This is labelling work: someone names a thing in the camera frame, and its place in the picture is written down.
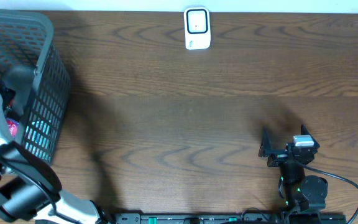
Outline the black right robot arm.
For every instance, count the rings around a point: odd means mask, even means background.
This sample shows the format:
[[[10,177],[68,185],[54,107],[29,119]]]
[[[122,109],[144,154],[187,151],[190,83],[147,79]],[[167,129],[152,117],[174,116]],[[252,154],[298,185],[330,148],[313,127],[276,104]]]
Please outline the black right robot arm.
[[[267,158],[268,167],[280,169],[278,192],[286,202],[286,207],[270,217],[270,223],[321,223],[319,212],[326,207],[328,182],[305,174],[306,165],[314,160],[318,148],[318,142],[304,125],[283,149],[273,148],[267,129],[263,129],[258,156]]]

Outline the teal wipes packet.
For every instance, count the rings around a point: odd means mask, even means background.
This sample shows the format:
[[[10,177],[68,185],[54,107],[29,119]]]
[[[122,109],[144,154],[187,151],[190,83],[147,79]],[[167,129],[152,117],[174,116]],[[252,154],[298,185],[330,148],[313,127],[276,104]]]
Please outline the teal wipes packet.
[[[24,147],[38,158],[50,160],[51,127],[44,121],[33,121],[25,129]]]

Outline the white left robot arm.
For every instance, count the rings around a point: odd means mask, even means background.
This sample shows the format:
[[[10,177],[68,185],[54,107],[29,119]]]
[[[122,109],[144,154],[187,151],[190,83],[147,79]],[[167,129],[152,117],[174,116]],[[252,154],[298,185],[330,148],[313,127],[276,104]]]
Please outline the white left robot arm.
[[[2,105],[0,94],[0,218],[7,222],[114,223],[94,202],[63,190],[51,167],[13,140]]]

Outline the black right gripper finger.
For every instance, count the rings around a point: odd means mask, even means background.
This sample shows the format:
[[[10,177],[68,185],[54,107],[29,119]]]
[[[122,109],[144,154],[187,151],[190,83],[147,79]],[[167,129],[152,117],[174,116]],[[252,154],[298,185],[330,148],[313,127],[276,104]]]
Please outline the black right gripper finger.
[[[304,124],[301,125],[301,135],[310,135],[314,140],[314,146],[315,148],[319,148],[319,143],[317,140],[312,136],[312,134],[307,130],[306,126]]]
[[[262,141],[259,148],[259,157],[268,157],[271,154],[271,143],[269,139],[269,132],[267,128],[262,129]]]

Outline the purple pink pad package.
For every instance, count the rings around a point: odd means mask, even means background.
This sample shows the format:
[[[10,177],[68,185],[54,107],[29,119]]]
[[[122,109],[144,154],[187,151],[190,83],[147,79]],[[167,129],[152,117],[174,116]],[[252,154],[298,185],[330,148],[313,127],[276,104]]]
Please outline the purple pink pad package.
[[[6,123],[8,125],[10,134],[12,137],[15,137],[19,129],[19,123],[11,118],[6,118]]]

